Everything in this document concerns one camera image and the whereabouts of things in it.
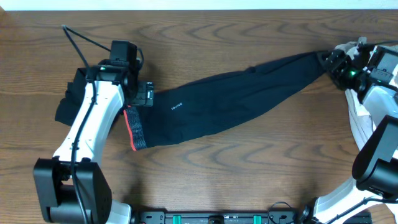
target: black cable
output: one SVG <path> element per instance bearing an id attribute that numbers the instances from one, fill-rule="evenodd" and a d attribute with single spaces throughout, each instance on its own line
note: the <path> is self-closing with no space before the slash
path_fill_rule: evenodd
<path id="1" fill-rule="evenodd" d="M 395 43 L 397 43 L 397 44 L 398 44 L 398 40 L 387 40 L 387 41 L 383 41 L 383 42 L 378 42 L 378 43 L 375 43 L 375 44 L 373 44 L 373 45 L 381 45 L 381 44 L 395 44 Z"/>
<path id="2" fill-rule="evenodd" d="M 269 207 L 269 209 L 268 209 L 268 219 L 269 219 L 273 224 L 278 224 L 278 223 L 276 223 L 276 222 L 274 221 L 274 217 L 273 217 L 273 215 L 270 215 L 270 212 L 271 212 L 272 208 L 274 208 L 274 206 L 275 206 L 275 205 L 278 205 L 278 204 L 287 205 L 287 206 L 289 206 L 290 209 L 293 210 L 293 208 L 292 208 L 288 203 L 286 203 L 286 202 L 275 202 L 275 203 L 274 203 L 273 205 L 271 205 L 271 207 Z M 296 219 L 296 213 L 294 214 L 294 216 L 293 216 L 293 218 L 292 218 L 292 221 L 289 222 L 289 223 L 286 223 L 286 224 L 294 224 L 294 220 L 295 220 L 295 219 Z"/>
<path id="3" fill-rule="evenodd" d="M 347 214 L 349 214 L 350 212 L 356 210 L 357 208 L 359 208 L 362 205 L 366 205 L 368 202 L 381 202 L 381 203 L 392 203 L 392 204 L 398 204 L 398 201 L 396 200 L 386 200 L 386 199 L 376 199 L 376 198 L 364 198 L 362 200 L 362 202 L 357 203 L 356 205 L 352 206 L 351 208 L 349 208 L 348 210 L 346 210 L 345 212 L 343 212 L 340 215 L 336 215 L 335 218 L 332 218 L 331 220 L 329 220 L 328 222 L 326 222 L 325 224 L 331 224 L 334 221 L 340 219 L 343 216 L 346 216 Z"/>
<path id="4" fill-rule="evenodd" d="M 375 44 L 364 44 L 358 48 L 358 51 L 361 51 L 363 49 L 371 49 L 374 46 L 381 45 L 381 44 L 398 44 L 398 40 L 387 40 L 387 41 L 382 41 L 382 42 L 378 42 Z"/>
<path id="5" fill-rule="evenodd" d="M 109 51 L 109 52 L 111 51 L 111 49 L 105 47 L 104 45 L 102 45 L 102 44 L 100 44 L 100 43 L 95 42 L 94 40 L 91 40 L 91 39 L 89 39 L 89 38 L 87 38 L 87 37 L 85 37 L 85 36 L 79 34 L 78 32 L 76 32 L 76 31 L 74 31 L 73 29 L 67 27 L 66 25 L 63 25 L 63 27 L 66 27 L 66 29 L 69 30 L 72 34 L 75 34 L 75 35 L 77 35 L 77 36 L 79 36 L 79 37 L 81 37 L 81 38 L 87 40 L 88 42 L 90 42 L 90 43 L 92 43 L 92 44 L 95 44 L 95 45 L 97 45 L 98 47 L 101 47 L 102 49 L 105 49 L 105 50 L 107 50 L 107 51 Z"/>
<path id="6" fill-rule="evenodd" d="M 98 44 L 98 43 L 96 43 L 96 42 L 94 42 L 94 41 L 92 41 L 92 40 L 90 40 L 90 39 L 88 39 L 88 38 L 86 38 L 86 37 L 84 37 L 82 35 L 80 35 L 79 33 L 75 32 L 72 29 L 70 29 L 66 25 L 63 25 L 62 28 L 63 28 L 63 31 L 65 32 L 65 35 L 68 37 L 70 43 L 73 45 L 73 47 L 75 48 L 75 50 L 79 54 L 81 60 L 85 64 L 87 72 L 89 72 L 90 67 L 89 67 L 85 57 L 81 53 L 80 49 L 77 47 L 75 41 L 73 41 L 73 39 L 70 37 L 68 31 L 72 32 L 73 34 L 76 34 L 77 36 L 79 36 L 79 37 L 81 37 L 81 38 L 83 38 L 83 39 L 85 39 L 85 40 L 87 40 L 87 41 L 99 46 L 99 47 L 102 47 L 102 48 L 110 51 L 110 49 L 108 49 L 108 48 L 102 46 L 101 44 Z M 78 200 L 78 203 L 79 203 L 79 206 L 80 206 L 80 210 L 81 210 L 81 213 L 83 215 L 83 219 L 84 219 L 85 224 L 89 224 L 89 221 L 88 221 L 88 215 L 86 213 L 86 209 L 85 209 L 83 200 L 81 198 L 81 193 L 80 193 L 80 189 L 79 189 L 79 185 L 78 185 L 78 179 L 77 179 L 77 176 L 76 176 L 75 162 L 76 162 L 76 151 L 78 150 L 78 142 L 79 142 L 79 139 L 80 139 L 81 132 L 83 131 L 83 128 L 84 128 L 84 126 L 85 126 L 85 124 L 87 122 L 87 119 L 88 119 L 88 117 L 89 117 L 89 115 L 91 113 L 91 110 L 93 109 L 94 104 L 96 103 L 97 94 L 96 94 L 96 86 L 95 86 L 95 81 L 94 80 L 92 81 L 92 84 L 93 84 L 93 97 L 91 98 L 90 106 L 88 107 L 86 115 L 84 116 L 83 121 L 81 122 L 80 127 L 79 127 L 79 129 L 78 129 L 78 131 L 76 133 L 75 140 L 72 143 L 72 156 L 71 156 L 71 159 L 70 159 L 73 186 L 75 188 L 76 197 L 77 197 L 77 200 Z"/>
<path id="7" fill-rule="evenodd" d="M 137 50 L 138 50 L 139 54 L 141 55 L 141 62 L 139 64 L 139 68 L 138 68 L 138 70 L 141 70 L 142 67 L 144 66 L 144 54 L 142 53 L 141 48 L 138 48 Z"/>

